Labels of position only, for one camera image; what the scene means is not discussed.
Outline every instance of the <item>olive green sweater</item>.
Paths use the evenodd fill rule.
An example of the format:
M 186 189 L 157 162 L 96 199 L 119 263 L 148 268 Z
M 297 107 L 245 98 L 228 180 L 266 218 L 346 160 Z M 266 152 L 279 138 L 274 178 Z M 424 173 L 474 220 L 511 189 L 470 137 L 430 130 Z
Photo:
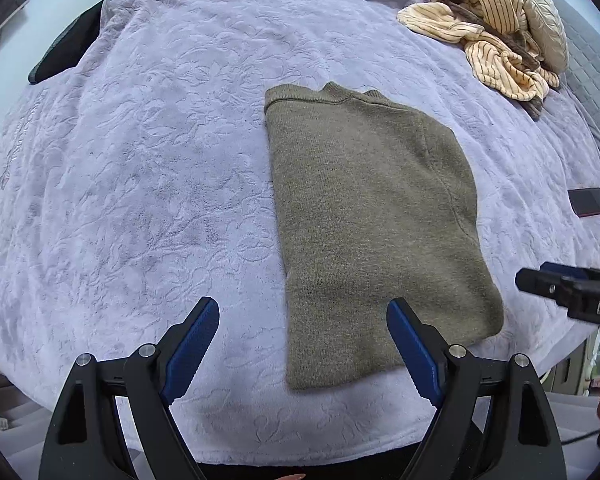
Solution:
M 403 296 L 450 343 L 500 331 L 477 197 L 453 132 L 380 92 L 266 94 L 288 303 L 286 380 L 336 386 L 402 365 L 386 328 Z

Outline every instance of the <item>beige striped fabric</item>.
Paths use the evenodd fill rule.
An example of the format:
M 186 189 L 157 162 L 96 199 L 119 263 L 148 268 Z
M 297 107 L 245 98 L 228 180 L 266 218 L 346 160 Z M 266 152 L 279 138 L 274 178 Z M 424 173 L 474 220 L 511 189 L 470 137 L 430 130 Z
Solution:
M 526 50 L 537 57 L 541 52 L 528 33 L 522 4 L 522 0 L 467 0 L 464 5 L 503 35 L 520 31 L 526 39 Z M 412 31 L 435 40 L 462 44 L 474 75 L 509 98 L 518 101 L 529 101 L 534 97 L 544 99 L 549 86 L 560 86 L 560 80 L 553 72 L 543 68 L 527 69 L 522 64 L 522 57 L 503 41 L 485 32 L 483 26 L 456 17 L 442 0 L 413 4 L 398 12 L 398 20 Z

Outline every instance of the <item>lavender blanket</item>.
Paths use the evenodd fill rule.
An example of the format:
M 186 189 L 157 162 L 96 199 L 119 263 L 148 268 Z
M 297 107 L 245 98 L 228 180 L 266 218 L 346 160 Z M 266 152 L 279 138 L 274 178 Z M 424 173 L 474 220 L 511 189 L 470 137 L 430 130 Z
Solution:
M 172 413 L 203 462 L 319 464 L 404 446 L 433 410 L 404 369 L 285 387 L 286 306 L 262 105 L 267 88 L 376 88 L 449 126 L 505 304 L 482 354 L 546 357 L 589 326 L 519 293 L 545 260 L 600 267 L 600 149 L 566 91 L 534 123 L 464 52 L 395 19 L 423 0 L 106 0 L 77 67 L 31 87 L 0 131 L 0 369 L 52 408 L 75 357 L 126 356 L 200 296 L 221 323 Z M 139 447 L 128 408 L 122 423 Z

